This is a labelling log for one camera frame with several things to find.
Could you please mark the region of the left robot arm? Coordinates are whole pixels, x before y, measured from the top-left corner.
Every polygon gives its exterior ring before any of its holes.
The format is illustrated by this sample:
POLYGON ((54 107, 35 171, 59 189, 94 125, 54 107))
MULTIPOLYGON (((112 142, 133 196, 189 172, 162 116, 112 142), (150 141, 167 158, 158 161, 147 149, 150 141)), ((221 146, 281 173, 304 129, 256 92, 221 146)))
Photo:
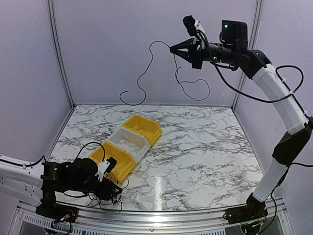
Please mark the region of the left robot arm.
POLYGON ((38 160, 34 163, 19 164, 1 159, 0 176, 14 182, 26 183, 41 188, 44 192, 81 192, 81 198, 93 194, 96 199, 113 201, 123 191, 110 179, 104 177, 116 166, 117 160, 107 157, 106 143, 99 145, 100 162, 91 158, 76 158, 71 162, 49 162, 38 160))

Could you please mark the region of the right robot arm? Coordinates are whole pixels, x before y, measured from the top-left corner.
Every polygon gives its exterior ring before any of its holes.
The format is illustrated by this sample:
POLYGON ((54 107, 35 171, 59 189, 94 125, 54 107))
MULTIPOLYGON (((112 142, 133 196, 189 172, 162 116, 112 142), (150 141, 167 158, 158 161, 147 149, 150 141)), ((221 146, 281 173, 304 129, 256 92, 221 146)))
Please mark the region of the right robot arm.
POLYGON ((201 69, 204 61, 216 69, 218 63, 233 71, 241 69, 267 96, 260 99, 226 85, 233 91, 262 103, 273 104, 286 127, 286 133, 275 146, 272 160, 254 192, 248 197, 242 215, 253 219, 265 206, 265 201, 279 186, 289 167, 308 143, 313 118, 308 116, 294 96, 278 68, 260 50, 248 49, 247 24, 223 20, 220 42, 210 43, 200 21, 191 15, 183 18, 190 39, 170 47, 170 52, 189 62, 194 69, 201 69))

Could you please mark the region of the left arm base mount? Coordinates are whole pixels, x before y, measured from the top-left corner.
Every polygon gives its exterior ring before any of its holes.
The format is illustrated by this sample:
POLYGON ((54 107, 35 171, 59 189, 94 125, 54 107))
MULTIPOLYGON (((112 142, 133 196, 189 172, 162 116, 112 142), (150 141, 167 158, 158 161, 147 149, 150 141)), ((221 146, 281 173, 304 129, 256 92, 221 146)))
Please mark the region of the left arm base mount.
POLYGON ((36 208, 36 214, 54 219, 56 222, 74 223, 78 215, 78 209, 62 204, 41 204, 36 208))

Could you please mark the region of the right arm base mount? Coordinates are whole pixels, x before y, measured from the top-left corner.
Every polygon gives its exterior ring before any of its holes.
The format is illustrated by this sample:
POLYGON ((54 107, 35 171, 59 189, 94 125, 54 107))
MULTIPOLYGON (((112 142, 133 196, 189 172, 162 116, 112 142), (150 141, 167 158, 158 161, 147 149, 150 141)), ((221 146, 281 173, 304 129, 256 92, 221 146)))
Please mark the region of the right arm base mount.
POLYGON ((238 206, 226 209, 223 219, 227 220, 229 224, 235 224, 265 218, 267 215, 268 211, 266 207, 262 207, 259 210, 249 210, 248 206, 238 206))

